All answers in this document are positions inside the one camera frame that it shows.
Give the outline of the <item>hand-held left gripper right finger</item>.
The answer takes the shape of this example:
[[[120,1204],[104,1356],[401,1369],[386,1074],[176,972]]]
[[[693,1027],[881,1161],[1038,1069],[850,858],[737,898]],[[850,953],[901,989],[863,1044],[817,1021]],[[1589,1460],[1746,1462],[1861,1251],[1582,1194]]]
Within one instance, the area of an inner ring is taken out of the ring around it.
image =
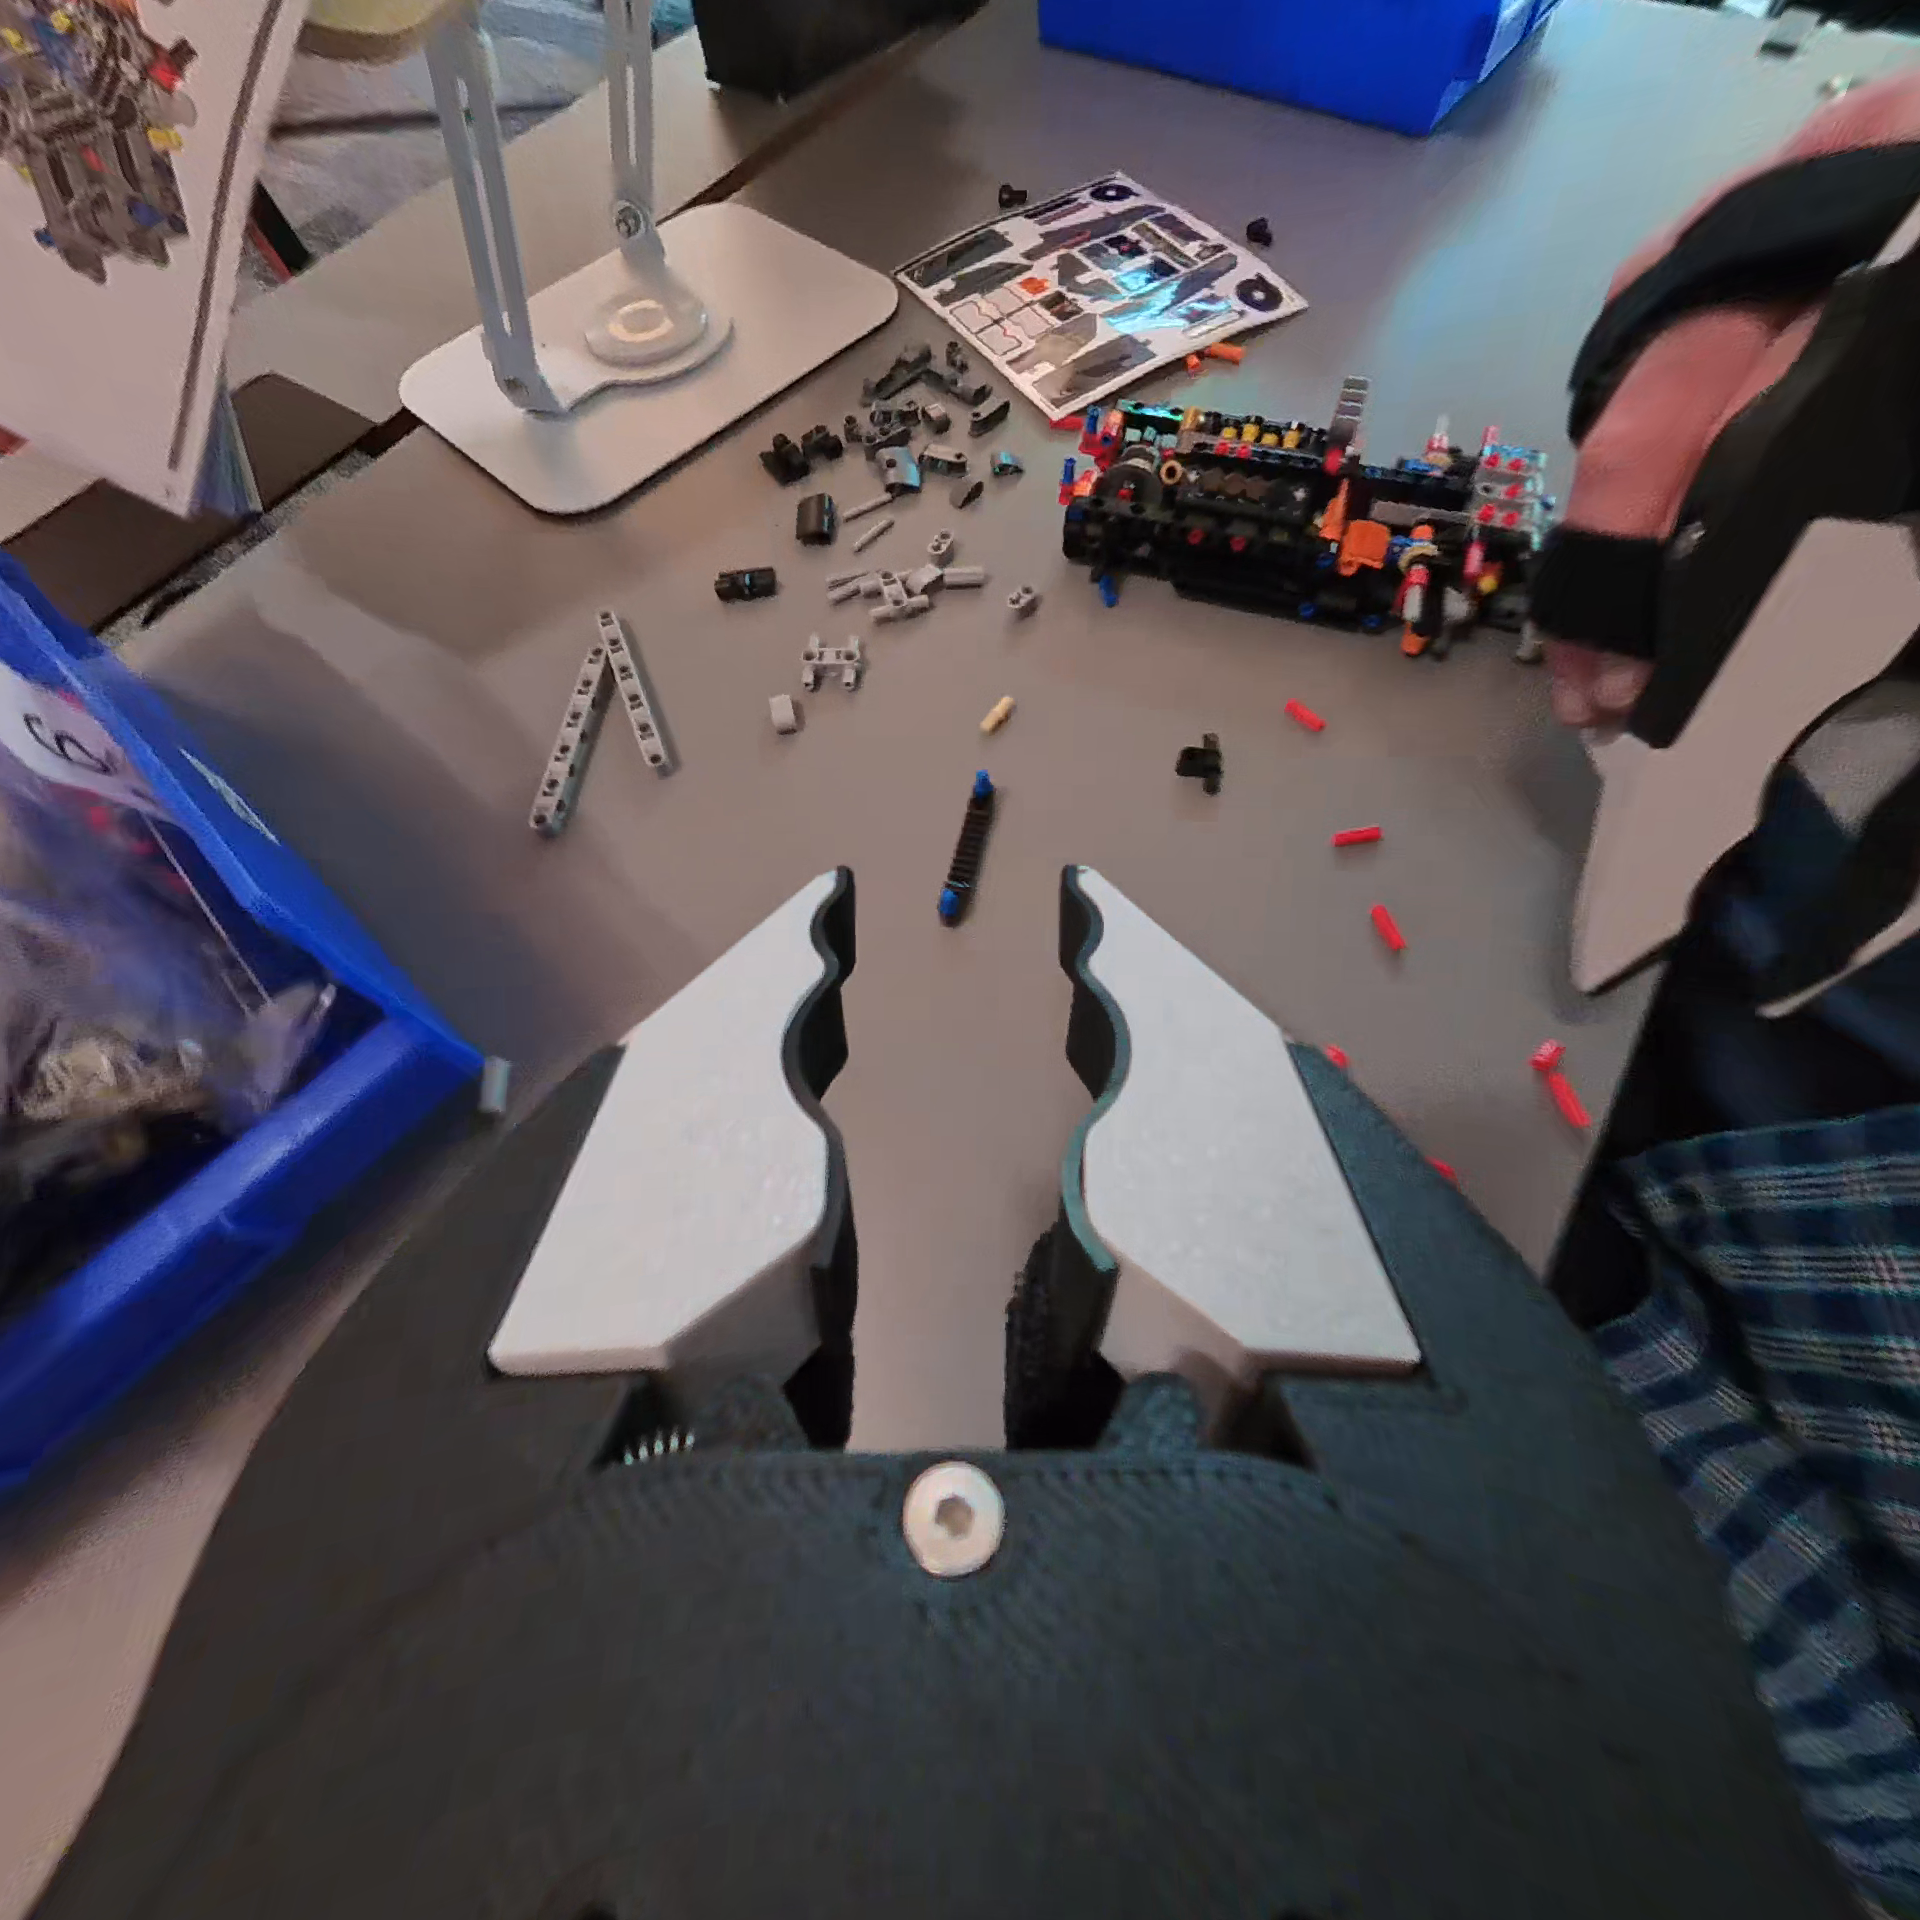
[[[1064,1225],[1121,1376],[1410,1376],[1422,1347],[1283,1027],[1090,866],[1064,870],[1090,1110]]]

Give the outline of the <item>white metal book stand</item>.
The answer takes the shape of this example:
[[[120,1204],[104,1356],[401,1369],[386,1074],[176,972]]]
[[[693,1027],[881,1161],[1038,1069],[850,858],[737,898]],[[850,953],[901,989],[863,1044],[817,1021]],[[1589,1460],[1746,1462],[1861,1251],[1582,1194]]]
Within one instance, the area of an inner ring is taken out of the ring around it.
[[[613,250],[531,296],[478,4],[307,4],[331,58],[421,48],[478,322],[401,405],[544,517],[599,512],[782,396],[899,308],[896,283],[759,216],[657,216],[649,4],[605,4]]]

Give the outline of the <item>partly built lego vehicle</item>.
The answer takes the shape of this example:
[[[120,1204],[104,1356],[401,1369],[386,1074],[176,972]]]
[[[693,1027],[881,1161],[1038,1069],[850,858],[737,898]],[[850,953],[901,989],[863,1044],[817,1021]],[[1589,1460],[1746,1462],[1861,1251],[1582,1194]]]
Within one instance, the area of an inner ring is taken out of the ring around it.
[[[1392,464],[1365,456],[1371,382],[1329,420],[1127,401],[1087,419],[1061,485],[1064,555],[1095,586],[1181,597],[1448,659],[1471,635],[1526,641],[1552,528],[1545,456],[1448,419]]]

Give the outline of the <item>grey lego beam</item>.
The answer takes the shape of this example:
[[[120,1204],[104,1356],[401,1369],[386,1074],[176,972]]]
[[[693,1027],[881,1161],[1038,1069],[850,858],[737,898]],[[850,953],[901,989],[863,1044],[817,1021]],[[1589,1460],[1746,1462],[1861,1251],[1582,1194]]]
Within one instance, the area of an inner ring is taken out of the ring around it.
[[[608,641],[602,638],[583,657],[567,690],[560,729],[544,762],[528,817],[531,829],[541,836],[562,835],[575,817],[613,694],[608,657]]]
[[[605,608],[598,614],[598,629],[608,653],[615,701],[630,721],[641,760],[654,776],[672,777],[680,769],[680,760],[665,736],[665,724],[657,706],[657,690],[649,681],[631,625],[619,612]]]

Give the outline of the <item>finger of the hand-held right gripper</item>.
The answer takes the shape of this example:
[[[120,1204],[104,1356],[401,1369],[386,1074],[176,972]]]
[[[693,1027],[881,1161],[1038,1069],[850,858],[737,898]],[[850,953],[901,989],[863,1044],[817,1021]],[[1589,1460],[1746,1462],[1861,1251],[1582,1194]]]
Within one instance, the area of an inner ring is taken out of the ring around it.
[[[1577,992],[1610,992],[1680,934],[1699,884],[1761,822],[1781,762],[1891,672],[1915,625],[1915,518],[1821,518],[1672,745],[1589,738],[1600,802],[1571,923]]]
[[[1759,978],[1763,1019],[1799,1013],[1851,974],[1878,964],[1915,932],[1918,844],[1861,841],[1831,888],[1783,925],[1783,945]]]

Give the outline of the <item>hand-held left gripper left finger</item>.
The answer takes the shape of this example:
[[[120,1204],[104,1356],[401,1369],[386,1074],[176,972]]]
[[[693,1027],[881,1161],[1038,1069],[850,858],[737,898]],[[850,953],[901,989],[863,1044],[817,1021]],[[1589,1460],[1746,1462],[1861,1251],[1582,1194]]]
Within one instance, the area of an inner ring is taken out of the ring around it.
[[[494,1331],[498,1374],[792,1378],[850,1352],[858,1236],[826,1098],[856,966],[838,866],[631,1028]]]

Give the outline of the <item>person's torso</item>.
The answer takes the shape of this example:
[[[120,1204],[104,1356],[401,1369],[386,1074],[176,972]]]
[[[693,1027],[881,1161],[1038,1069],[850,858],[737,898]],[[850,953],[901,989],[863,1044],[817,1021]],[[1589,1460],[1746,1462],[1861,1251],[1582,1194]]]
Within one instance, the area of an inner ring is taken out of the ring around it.
[[[1552,1257],[1547,1284],[1594,1333],[1640,1307],[1647,1268],[1618,1210],[1625,1164],[1650,1150],[1771,1124],[1906,1106],[1918,1091],[1915,945],[1763,1019],[1753,972],[1840,865],[1845,829],[1818,800],[1765,822],[1712,878],[1672,948],[1635,1057]]]

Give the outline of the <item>lego instruction booklet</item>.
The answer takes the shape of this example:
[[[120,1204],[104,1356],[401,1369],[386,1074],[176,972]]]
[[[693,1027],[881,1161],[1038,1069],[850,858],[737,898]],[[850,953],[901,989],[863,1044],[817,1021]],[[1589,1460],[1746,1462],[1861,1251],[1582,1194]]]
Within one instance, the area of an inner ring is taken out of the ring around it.
[[[226,437],[251,196],[304,25],[288,2],[2,4],[2,420],[191,515]]]

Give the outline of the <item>lego sticker sheet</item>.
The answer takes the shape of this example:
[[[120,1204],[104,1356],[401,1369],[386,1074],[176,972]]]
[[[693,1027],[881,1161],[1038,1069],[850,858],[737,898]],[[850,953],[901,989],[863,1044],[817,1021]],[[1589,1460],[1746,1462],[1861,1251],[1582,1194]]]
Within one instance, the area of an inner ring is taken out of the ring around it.
[[[998,205],[909,258],[896,282],[975,376],[1050,419],[1309,308],[1259,250],[1127,173]]]

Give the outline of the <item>pile of dark lego pieces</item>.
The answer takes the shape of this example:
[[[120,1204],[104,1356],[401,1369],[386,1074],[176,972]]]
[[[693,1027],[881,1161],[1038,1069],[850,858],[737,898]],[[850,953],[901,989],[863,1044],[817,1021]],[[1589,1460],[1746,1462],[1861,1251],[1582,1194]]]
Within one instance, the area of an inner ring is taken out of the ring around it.
[[[782,489],[795,489],[819,469],[861,456],[872,469],[875,493],[894,504],[917,497],[927,481],[955,483],[970,504],[990,473],[1021,469],[998,453],[975,456],[1013,414],[1013,396],[977,378],[970,360],[951,345],[936,354],[927,342],[904,350],[863,388],[861,406],[841,426],[817,422],[798,437],[774,435],[758,459]]]

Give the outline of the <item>blue storage bin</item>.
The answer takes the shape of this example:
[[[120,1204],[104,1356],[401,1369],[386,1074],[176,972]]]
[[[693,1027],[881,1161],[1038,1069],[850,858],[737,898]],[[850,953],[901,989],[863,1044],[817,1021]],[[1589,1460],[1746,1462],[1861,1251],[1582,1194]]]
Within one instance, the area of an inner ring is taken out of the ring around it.
[[[1040,42],[1173,81],[1427,138],[1554,2],[1040,2]]]
[[[195,870],[218,875],[259,934],[342,987],[296,1092],[66,1280],[6,1315],[2,1475],[14,1499],[350,1188],[475,1092],[482,1057],[224,777],[182,712],[13,558],[7,666],[82,705],[195,845]]]

